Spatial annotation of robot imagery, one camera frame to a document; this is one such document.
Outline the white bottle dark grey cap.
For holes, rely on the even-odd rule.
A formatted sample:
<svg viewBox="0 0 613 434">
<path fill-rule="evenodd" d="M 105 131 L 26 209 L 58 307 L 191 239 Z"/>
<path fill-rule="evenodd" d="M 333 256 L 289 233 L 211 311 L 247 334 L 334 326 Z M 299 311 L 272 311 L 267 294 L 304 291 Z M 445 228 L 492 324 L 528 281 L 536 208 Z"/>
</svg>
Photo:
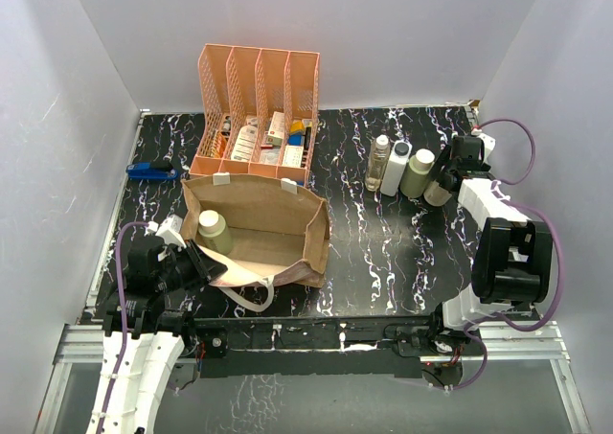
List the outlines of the white bottle dark grey cap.
<svg viewBox="0 0 613 434">
<path fill-rule="evenodd" d="M 382 194 L 387 196 L 394 196 L 397 194 L 411 151 L 412 146 L 410 143 L 402 140 L 398 140 L 394 143 L 379 188 Z"/>
</svg>

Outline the clear bottle amber liquid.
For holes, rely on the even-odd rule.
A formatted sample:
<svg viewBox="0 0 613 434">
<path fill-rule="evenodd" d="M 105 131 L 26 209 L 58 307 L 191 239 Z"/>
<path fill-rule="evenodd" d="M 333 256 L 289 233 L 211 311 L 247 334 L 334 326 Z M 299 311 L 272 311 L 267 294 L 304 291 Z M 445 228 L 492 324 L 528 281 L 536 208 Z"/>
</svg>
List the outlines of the clear bottle amber liquid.
<svg viewBox="0 0 613 434">
<path fill-rule="evenodd" d="M 365 177 L 365 187 L 370 192 L 376 192 L 381 184 L 390 154 L 390 140 L 381 134 L 372 145 Z"/>
</svg>

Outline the brown canvas tote bag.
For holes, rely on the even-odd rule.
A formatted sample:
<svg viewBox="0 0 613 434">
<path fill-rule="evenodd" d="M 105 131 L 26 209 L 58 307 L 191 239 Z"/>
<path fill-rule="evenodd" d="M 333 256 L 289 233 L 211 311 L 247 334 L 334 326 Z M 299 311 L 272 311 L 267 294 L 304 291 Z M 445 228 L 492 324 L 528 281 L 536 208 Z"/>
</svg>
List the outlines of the brown canvas tote bag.
<svg viewBox="0 0 613 434">
<path fill-rule="evenodd" d="M 184 180 L 182 190 L 181 236 L 227 267 L 210 286 L 262 312 L 281 286 L 325 284 L 330 230 L 324 198 L 289 179 L 229 172 Z M 205 234 L 201 215 L 208 211 L 226 223 L 232 240 L 226 254 Z"/>
</svg>

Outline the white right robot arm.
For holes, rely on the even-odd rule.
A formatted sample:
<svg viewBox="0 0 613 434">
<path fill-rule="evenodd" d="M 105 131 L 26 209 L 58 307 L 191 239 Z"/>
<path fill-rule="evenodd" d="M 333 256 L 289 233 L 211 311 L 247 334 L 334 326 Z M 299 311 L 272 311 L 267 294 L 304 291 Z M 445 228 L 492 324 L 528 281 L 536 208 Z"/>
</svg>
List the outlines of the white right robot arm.
<svg viewBox="0 0 613 434">
<path fill-rule="evenodd" d="M 554 242 L 547 225 L 533 221 L 496 192 L 482 136 L 455 136 L 430 170 L 425 201 L 441 207 L 455 197 L 481 231 L 470 284 L 430 314 L 426 339 L 449 354 L 480 319 L 545 300 Z"/>
</svg>

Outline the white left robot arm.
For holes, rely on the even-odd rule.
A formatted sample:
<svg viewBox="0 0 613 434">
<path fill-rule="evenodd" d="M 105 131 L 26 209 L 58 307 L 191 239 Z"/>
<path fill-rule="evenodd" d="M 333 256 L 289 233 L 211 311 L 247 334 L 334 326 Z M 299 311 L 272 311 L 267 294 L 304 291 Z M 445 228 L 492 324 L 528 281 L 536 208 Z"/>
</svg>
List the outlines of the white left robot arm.
<svg viewBox="0 0 613 434">
<path fill-rule="evenodd" d="M 228 272 L 227 262 L 192 240 L 165 243 L 159 237 L 134 242 L 124 260 L 106 302 L 90 433 L 152 432 L 180 357 L 193 357 L 200 373 L 206 358 L 226 353 L 225 331 L 198 329 L 190 312 L 167 308 L 165 297 L 209 285 Z"/>
</svg>

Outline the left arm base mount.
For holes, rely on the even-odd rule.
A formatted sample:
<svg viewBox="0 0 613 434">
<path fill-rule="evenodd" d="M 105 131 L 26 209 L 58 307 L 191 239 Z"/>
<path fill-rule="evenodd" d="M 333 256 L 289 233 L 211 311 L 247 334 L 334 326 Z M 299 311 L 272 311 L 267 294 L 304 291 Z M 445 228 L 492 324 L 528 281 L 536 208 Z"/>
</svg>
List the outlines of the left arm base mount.
<svg viewBox="0 0 613 434">
<path fill-rule="evenodd" d="M 222 328 L 187 329 L 182 334 L 185 345 L 181 356 L 202 360 L 222 358 L 228 352 L 228 333 Z"/>
</svg>

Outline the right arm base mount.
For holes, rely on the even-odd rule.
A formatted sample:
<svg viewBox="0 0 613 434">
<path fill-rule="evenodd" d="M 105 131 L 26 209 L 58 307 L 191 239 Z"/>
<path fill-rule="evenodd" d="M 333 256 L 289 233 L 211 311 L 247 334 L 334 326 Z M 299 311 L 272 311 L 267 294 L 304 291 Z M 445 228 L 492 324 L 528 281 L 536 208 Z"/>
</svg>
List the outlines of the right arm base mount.
<svg viewBox="0 0 613 434">
<path fill-rule="evenodd" d="M 482 347 L 461 331 L 432 331 L 425 326 L 391 326 L 386 329 L 393 351 L 402 357 L 420 357 L 444 367 L 459 364 L 463 357 L 482 357 Z"/>
</svg>

